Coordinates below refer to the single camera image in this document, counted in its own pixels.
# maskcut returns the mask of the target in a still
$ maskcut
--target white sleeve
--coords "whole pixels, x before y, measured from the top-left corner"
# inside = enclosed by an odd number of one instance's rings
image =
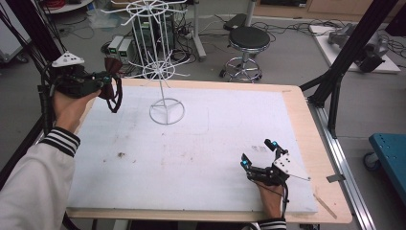
[[[0,192],[0,229],[60,229],[79,138],[54,128],[18,161]]]

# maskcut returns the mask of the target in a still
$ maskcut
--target floor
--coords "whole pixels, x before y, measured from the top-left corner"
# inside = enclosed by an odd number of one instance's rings
[[[101,46],[114,35],[125,35],[129,27],[94,29],[88,27],[84,11],[63,13],[54,17],[59,28],[70,28],[62,38],[68,50],[85,59],[88,72],[100,71],[103,67]],[[254,21],[268,25],[287,27],[305,20],[255,18]],[[227,36],[217,17],[201,20],[201,28],[207,30],[201,36],[207,52],[203,62],[195,61],[179,66],[179,73],[191,74],[177,77],[188,81],[226,81],[218,76],[222,63],[239,56],[233,48],[227,48]],[[327,62],[313,37],[297,31],[283,34],[273,33],[276,40],[256,60],[263,71],[262,80],[256,83],[301,85],[325,73]],[[398,65],[406,66],[405,58],[392,52],[388,57]],[[359,190],[368,206],[376,229],[406,229],[406,208],[397,196],[395,189],[384,171],[368,172],[363,166],[363,156],[372,151],[368,137],[376,132],[406,133],[406,71],[398,74],[362,74],[347,72],[342,82],[337,116],[337,135],[347,157]],[[30,131],[40,116],[40,106],[36,93],[39,74],[32,62],[12,61],[0,69],[0,168],[3,168],[11,155]],[[314,88],[304,92],[310,96]],[[90,229],[91,219],[74,219],[82,229]],[[112,220],[100,220],[99,229],[113,229]],[[179,229],[193,229],[193,222],[182,222]],[[300,229],[297,223],[288,223],[288,229]],[[356,218],[349,224],[322,224],[321,229],[361,229]]]

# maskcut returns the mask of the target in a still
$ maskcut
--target striped cuff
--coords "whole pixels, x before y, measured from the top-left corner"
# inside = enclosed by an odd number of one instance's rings
[[[39,143],[48,144],[58,150],[74,157],[80,145],[80,139],[73,133],[61,128],[54,127],[52,131]]]
[[[258,222],[260,230],[282,230],[286,229],[286,220],[284,218],[269,218]]]

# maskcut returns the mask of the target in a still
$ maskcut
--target person's left hand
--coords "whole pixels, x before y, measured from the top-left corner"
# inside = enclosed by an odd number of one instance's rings
[[[54,94],[56,127],[61,127],[74,133],[80,125],[80,117],[83,115],[87,103],[96,98],[100,93],[101,91],[99,90],[82,98],[73,99],[56,91]]]

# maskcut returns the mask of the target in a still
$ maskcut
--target white metal display stand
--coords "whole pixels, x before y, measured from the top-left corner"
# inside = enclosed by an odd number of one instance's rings
[[[167,87],[169,87],[166,80],[174,75],[188,76],[175,73],[176,66],[189,60],[186,59],[176,63],[171,62],[172,49],[169,48],[168,24],[166,19],[166,12],[185,13],[186,11],[178,11],[170,8],[170,5],[185,2],[186,0],[170,3],[160,0],[139,0],[131,3],[115,3],[112,1],[114,4],[126,4],[127,6],[125,9],[105,11],[128,12],[130,14],[129,19],[122,25],[125,26],[129,22],[132,23],[140,61],[138,64],[131,61],[129,63],[142,69],[141,74],[132,77],[144,77],[150,81],[160,82],[162,99],[150,106],[149,116],[154,122],[162,125],[175,124],[182,120],[185,115],[185,106],[176,99],[166,98],[162,86],[162,81],[164,81]],[[143,24],[140,19],[134,20],[137,17],[146,18],[147,23]],[[157,41],[160,41],[160,47],[157,47]]]

